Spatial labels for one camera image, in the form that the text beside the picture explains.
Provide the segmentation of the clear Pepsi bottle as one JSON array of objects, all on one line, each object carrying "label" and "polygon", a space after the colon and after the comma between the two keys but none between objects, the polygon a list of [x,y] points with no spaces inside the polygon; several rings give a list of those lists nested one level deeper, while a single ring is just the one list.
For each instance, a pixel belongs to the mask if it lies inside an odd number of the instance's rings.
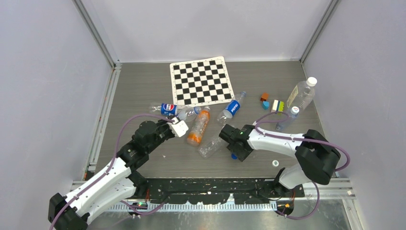
[{"label": "clear Pepsi bottle", "polygon": [[201,110],[202,108],[200,106],[185,106],[177,112],[176,117],[178,117],[179,120],[185,121],[186,123],[191,122],[201,113]]}]

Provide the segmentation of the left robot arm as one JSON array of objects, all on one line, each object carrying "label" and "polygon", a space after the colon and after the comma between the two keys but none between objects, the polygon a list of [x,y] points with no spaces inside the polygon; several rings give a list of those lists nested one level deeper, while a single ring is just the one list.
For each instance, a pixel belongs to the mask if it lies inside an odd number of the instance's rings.
[{"label": "left robot arm", "polygon": [[115,152],[112,160],[91,179],[66,195],[56,193],[49,202],[52,230],[85,230],[104,211],[131,196],[142,198],[147,179],[137,169],[164,141],[181,137],[188,127],[175,117],[145,121],[131,140]]}]

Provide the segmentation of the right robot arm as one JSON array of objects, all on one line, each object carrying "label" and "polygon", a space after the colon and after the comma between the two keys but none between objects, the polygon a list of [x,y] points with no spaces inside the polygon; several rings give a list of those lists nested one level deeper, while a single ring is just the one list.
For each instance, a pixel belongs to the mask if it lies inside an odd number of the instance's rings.
[{"label": "right robot arm", "polygon": [[287,196],[292,189],[307,182],[328,185],[341,154],[316,130],[306,133],[284,134],[244,125],[241,129],[225,125],[220,139],[239,161],[244,161],[254,150],[266,150],[297,160],[297,164],[282,168],[273,181],[278,196]]}]

